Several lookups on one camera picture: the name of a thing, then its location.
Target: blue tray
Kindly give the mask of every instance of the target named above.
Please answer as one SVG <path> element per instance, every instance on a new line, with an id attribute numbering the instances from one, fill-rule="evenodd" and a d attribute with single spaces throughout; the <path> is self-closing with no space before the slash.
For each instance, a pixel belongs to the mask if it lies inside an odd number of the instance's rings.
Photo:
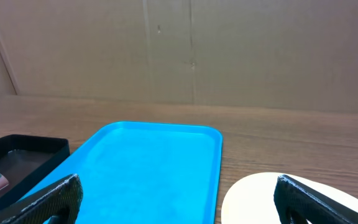
<path id="1" fill-rule="evenodd" d="M 26 196 L 77 173 L 76 223 L 213 223 L 222 141 L 206 126 L 109 124 Z"/>

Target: brown table surface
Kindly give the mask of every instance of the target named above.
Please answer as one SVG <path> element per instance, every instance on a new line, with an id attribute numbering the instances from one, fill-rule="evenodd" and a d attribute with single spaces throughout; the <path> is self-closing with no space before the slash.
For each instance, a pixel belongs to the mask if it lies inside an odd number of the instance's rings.
<path id="1" fill-rule="evenodd" d="M 300 175 L 358 198 L 358 114 L 24 96 L 0 99 L 0 137 L 67 138 L 71 151 L 98 129 L 122 120 L 201 124 L 222 132 L 217 223 L 230 186 L 258 172 Z"/>

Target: black plastic tray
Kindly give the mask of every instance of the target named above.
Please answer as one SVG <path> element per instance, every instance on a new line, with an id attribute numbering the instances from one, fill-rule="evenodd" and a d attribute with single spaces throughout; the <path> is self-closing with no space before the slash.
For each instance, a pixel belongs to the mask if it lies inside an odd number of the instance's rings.
<path id="1" fill-rule="evenodd" d="M 23 197 L 70 155 L 67 139 L 12 134 L 0 138 L 0 210 Z"/>

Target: round white plate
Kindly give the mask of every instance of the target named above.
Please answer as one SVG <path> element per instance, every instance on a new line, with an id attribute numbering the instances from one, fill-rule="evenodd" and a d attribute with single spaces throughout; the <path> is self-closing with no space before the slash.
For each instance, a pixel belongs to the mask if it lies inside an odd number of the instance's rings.
<path id="1" fill-rule="evenodd" d="M 279 175 L 282 174 L 265 172 L 252 174 L 237 181 L 224 197 L 222 224 L 281 224 L 273 201 Z M 294 175 L 289 176 L 358 212 L 357 198 L 328 185 Z"/>

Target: wooden table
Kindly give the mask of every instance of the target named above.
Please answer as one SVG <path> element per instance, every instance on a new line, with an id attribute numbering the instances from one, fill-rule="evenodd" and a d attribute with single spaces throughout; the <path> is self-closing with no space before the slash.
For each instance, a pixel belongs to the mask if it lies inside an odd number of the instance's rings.
<path id="1" fill-rule="evenodd" d="M 67 138 L 74 151 L 106 124 L 121 121 L 201 124 L 224 136 L 216 222 L 237 180 L 285 172 L 358 198 L 358 114 L 220 106 L 7 96 L 0 99 L 0 137 Z"/>

